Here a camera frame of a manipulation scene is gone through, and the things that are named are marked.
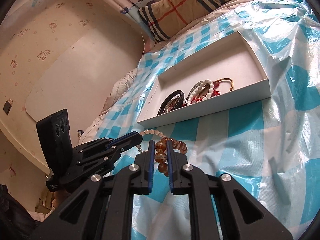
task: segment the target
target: bed sheet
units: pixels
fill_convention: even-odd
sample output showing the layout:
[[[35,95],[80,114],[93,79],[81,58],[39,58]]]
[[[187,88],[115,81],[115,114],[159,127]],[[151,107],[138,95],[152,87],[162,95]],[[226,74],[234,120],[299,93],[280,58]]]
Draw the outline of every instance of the bed sheet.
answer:
[[[207,174],[234,176],[298,239],[320,207],[320,25],[305,0],[252,1],[145,54],[96,138],[142,131],[136,120],[156,76],[234,31],[257,54],[272,97],[157,129],[184,141],[188,162]],[[113,173],[137,154],[126,151]],[[134,197],[132,239],[190,239],[188,196],[173,196],[157,166],[152,193]]]
[[[201,17],[199,19],[196,19],[194,20],[193,22],[191,22],[190,24],[188,24],[185,28],[183,28],[181,31],[179,31],[174,37],[172,37],[170,40],[167,40],[167,41],[161,41],[157,44],[150,44],[148,42],[150,42],[150,39],[148,39],[147,43],[146,43],[146,51],[147,52],[156,52],[158,50],[161,50],[166,44],[168,44],[169,42],[171,41],[175,41],[176,39],[179,38],[179,36],[186,32],[187,30],[193,30],[193,29],[196,29],[198,26],[200,25],[205,25],[207,24],[208,22],[212,21],[212,19],[215,19],[227,12],[229,12],[230,10],[232,9],[235,9],[236,7],[240,6],[241,4],[244,4],[244,3],[247,3],[249,1],[253,1],[253,0],[232,0],[228,3],[226,3],[225,5],[221,6],[219,9],[213,11],[212,13],[208,14],[207,16],[205,17]],[[112,98],[109,98],[109,100],[111,99],[112,102],[115,102],[118,100],[118,98],[120,97],[120,94],[118,92],[118,86],[117,86],[117,83],[115,83],[114,87],[113,87],[113,90],[111,92],[111,94],[117,94],[118,96],[115,96],[113,99]],[[78,142],[78,145],[79,144],[82,144],[82,143],[86,143],[86,142],[90,142],[93,140],[93,138],[95,138],[96,134],[97,134],[97,131],[100,127],[100,125],[103,123],[103,120],[104,120],[104,117],[105,117],[105,114],[106,114],[106,110],[105,110],[105,106],[103,107],[103,110],[101,111],[101,113],[99,114],[99,116],[97,116],[92,124],[84,131],[84,133],[81,135],[81,137],[79,138],[79,142]]]

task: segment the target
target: jewelry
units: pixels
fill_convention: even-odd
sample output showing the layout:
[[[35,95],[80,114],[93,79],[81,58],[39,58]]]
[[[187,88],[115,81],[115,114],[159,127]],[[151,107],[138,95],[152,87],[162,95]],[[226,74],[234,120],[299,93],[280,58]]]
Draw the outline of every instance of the jewelry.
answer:
[[[170,112],[172,110],[172,107],[177,103],[178,98],[174,98],[172,99],[169,103],[167,103],[167,105],[164,108],[163,113],[167,113]]]
[[[190,95],[192,94],[192,92],[193,92],[198,86],[200,86],[200,84],[201,84],[202,82],[204,82],[204,81],[198,82],[197,84],[195,84],[195,85],[193,86],[193,88],[191,88],[191,90],[190,90],[190,92],[189,92],[189,94],[188,94],[188,98],[190,97]],[[207,87],[209,87],[209,84],[205,84],[205,85],[204,85],[204,88],[207,88]]]
[[[165,107],[167,106],[167,104],[176,96],[179,95],[177,97],[177,100],[175,101],[174,105],[171,107],[171,111],[178,109],[180,107],[182,107],[183,104],[183,100],[184,100],[184,93],[181,90],[176,90],[175,92],[171,93],[161,104],[160,109],[158,111],[157,115],[161,115],[164,112]]]
[[[155,161],[157,163],[159,163],[159,165],[158,165],[159,172],[163,173],[165,176],[168,177],[169,176],[168,165],[166,163],[167,154],[165,153],[165,151],[167,150],[167,141],[170,140],[172,143],[173,149],[179,150],[180,153],[182,153],[182,154],[186,154],[188,152],[187,145],[182,141],[177,141],[176,139],[168,138],[167,136],[164,136],[163,133],[160,132],[159,130],[146,129],[146,130],[140,132],[140,134],[142,136],[144,136],[145,134],[155,134],[161,138],[161,140],[155,144],[155,150],[156,150]],[[140,153],[143,152],[140,144],[138,144],[136,147],[138,148],[138,152],[140,152]]]
[[[231,81],[231,87],[230,87],[230,90],[229,91],[232,91],[233,90],[233,80],[230,79],[230,78],[221,78],[221,79],[218,79],[216,81],[212,81],[212,80],[209,80],[209,79],[206,79],[205,81],[202,81],[200,83],[200,85],[198,87],[196,87],[194,89],[194,91],[189,95],[188,97],[188,100],[187,100],[187,106],[190,106],[191,104],[193,103],[197,103],[199,101],[204,101],[204,100],[207,100],[213,96],[217,96],[217,95],[220,95],[220,92],[219,91],[215,91],[214,89],[217,88],[219,85],[220,85],[220,82],[221,81]],[[199,98],[199,94],[206,88],[208,87],[209,85],[209,91],[208,93],[205,95],[205,96],[201,96]]]

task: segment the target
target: white tray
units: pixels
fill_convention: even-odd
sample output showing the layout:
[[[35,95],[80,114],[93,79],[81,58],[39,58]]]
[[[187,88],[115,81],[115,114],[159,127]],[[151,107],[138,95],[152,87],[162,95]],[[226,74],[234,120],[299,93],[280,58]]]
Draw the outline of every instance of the white tray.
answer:
[[[157,116],[161,103],[175,90],[185,97],[199,81],[231,78],[216,89],[219,96]],[[160,74],[137,120],[145,128],[176,123],[269,98],[270,85],[257,56],[239,33],[232,33],[186,57]]]

